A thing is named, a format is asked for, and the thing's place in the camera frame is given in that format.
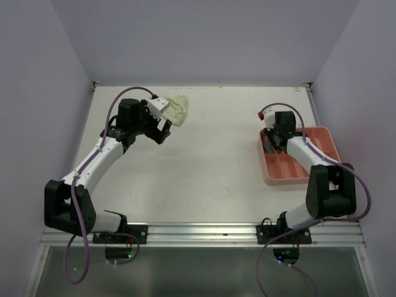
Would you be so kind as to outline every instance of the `cloth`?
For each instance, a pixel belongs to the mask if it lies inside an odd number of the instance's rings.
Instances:
[[[163,112],[163,117],[169,119],[173,125],[180,126],[187,116],[187,97],[178,95],[166,99],[169,101],[169,106]]]

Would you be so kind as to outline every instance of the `white table surface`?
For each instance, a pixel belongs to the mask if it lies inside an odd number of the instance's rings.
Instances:
[[[76,162],[97,142],[109,105],[124,88],[97,87]],[[257,112],[266,104],[289,103],[307,126],[315,125],[305,88],[149,88],[157,95],[187,96],[188,116],[161,145],[137,138],[95,189],[97,210],[121,212],[130,222],[244,223],[274,220],[305,201],[306,184],[264,183],[257,149],[264,127]],[[148,96],[131,91],[122,98]]]

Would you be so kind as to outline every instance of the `orange tray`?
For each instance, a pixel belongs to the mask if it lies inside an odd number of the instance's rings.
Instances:
[[[330,131],[326,127],[308,127],[306,134],[322,152],[337,161],[340,160]],[[264,174],[264,180],[269,185],[303,184],[308,182],[307,171],[291,156],[285,153],[267,154],[264,152],[262,139],[265,133],[260,131],[259,152]]]

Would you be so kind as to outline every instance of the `black mounting bracket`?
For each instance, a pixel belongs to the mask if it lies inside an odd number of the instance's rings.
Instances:
[[[258,244],[266,244],[272,238],[275,238],[279,235],[285,234],[286,232],[291,231],[290,228],[287,227],[286,223],[286,212],[282,212],[277,219],[276,224],[264,224],[265,219],[261,223],[261,225],[256,226],[256,235],[257,235],[257,243]],[[291,235],[285,236],[273,244],[311,244],[311,232],[309,229],[303,229],[301,231],[297,231]]]
[[[147,225],[127,225],[125,233],[135,236],[139,240],[139,244],[146,244],[149,226]],[[107,233],[94,234],[93,243],[96,244],[126,244],[129,238],[125,236],[111,236]]]
[[[281,234],[282,233],[278,232],[278,228],[276,225],[256,226],[256,235],[257,235],[258,244],[266,244],[272,238],[279,236]],[[273,244],[294,244],[297,242],[297,239],[299,239],[300,244],[311,244],[312,243],[311,232],[309,232],[309,229],[304,229],[292,235],[281,238],[276,242],[274,242]]]

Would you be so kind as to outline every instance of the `red object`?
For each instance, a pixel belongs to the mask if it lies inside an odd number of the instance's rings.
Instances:
[[[334,160],[340,161],[330,131],[326,127],[308,127],[306,134],[316,147]],[[291,156],[286,153],[267,154],[264,152],[262,139],[265,133],[260,131],[259,153],[262,163],[264,181],[270,186],[279,184],[308,183],[307,171]]]

